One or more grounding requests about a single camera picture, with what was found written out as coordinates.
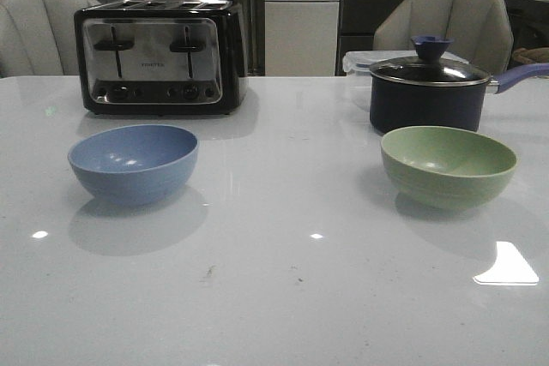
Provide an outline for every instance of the chair backrest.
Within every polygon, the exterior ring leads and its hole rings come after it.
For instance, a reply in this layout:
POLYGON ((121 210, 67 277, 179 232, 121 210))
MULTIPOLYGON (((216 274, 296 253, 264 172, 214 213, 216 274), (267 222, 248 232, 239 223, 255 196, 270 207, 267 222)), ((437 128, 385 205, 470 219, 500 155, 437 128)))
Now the chair backrest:
POLYGON ((504 0, 404 0, 374 34, 374 50, 413 49, 410 37, 453 38, 448 51, 496 74, 513 46, 504 0))
POLYGON ((78 75, 74 13, 96 0, 0 0, 0 76, 78 75))

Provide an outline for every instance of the toaster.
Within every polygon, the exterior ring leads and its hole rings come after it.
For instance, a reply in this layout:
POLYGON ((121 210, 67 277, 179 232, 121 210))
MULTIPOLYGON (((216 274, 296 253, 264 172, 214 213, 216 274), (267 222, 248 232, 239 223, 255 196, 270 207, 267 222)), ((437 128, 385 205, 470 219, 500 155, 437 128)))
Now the toaster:
POLYGON ((242 7, 122 0, 75 13, 84 107, 97 114, 223 114, 242 102, 242 7))

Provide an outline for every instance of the saucepan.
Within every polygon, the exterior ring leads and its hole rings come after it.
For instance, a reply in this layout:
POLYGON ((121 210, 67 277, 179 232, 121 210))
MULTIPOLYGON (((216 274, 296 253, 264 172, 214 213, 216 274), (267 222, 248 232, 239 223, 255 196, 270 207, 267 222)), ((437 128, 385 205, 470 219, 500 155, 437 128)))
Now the saucepan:
POLYGON ((417 57, 370 66, 370 122, 380 132, 423 125, 477 131, 486 93, 501 93, 528 77, 549 75, 549 63, 491 75, 472 64, 440 58, 451 39, 422 35, 412 41, 417 57))

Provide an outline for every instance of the green bowl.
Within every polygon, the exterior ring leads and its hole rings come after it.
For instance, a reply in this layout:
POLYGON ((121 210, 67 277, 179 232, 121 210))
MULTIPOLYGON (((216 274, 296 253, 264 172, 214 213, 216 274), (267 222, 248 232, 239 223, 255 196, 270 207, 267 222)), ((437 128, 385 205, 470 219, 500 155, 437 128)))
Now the green bowl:
POLYGON ((503 143, 442 126, 395 129, 381 140, 383 166, 405 195, 428 206, 462 210, 498 196, 516 168, 503 143))

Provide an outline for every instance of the glass lid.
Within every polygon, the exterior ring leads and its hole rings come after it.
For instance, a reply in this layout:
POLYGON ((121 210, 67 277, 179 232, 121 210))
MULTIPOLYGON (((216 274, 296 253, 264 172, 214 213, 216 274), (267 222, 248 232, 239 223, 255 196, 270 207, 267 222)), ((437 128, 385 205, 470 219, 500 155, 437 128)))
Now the glass lid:
POLYGON ((471 64, 449 59, 427 62, 418 57, 398 57, 370 66, 370 72, 387 81, 420 86, 459 87, 485 83, 490 74, 471 64))

